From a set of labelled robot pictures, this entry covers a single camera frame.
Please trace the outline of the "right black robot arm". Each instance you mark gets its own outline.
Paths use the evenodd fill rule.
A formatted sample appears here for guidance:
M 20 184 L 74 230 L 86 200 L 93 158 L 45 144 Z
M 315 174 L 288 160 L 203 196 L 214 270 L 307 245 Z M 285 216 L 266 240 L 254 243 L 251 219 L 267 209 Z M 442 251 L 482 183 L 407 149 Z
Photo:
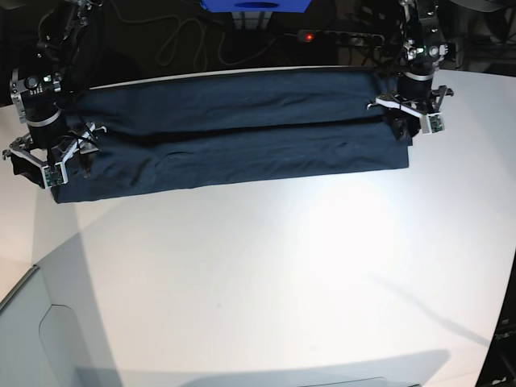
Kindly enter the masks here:
M 67 163 L 77 156 L 82 170 L 100 147 L 104 126 L 86 121 L 77 103 L 97 70 L 104 32 L 101 1 L 60 1 L 38 25 L 27 61 L 14 68 L 10 99 L 27 134 L 2 151 L 14 173 L 42 189 L 69 181 Z

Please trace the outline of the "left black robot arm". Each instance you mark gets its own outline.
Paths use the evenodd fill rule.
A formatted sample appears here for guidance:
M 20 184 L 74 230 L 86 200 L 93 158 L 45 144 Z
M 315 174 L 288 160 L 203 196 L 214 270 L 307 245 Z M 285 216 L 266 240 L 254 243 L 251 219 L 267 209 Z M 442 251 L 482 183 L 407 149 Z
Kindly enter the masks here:
M 399 47 L 383 76 L 385 90 L 367 108 L 380 107 L 396 140 L 444 131 L 441 106 L 454 91 L 434 87 L 440 62 L 448 54 L 436 1 L 400 1 Z

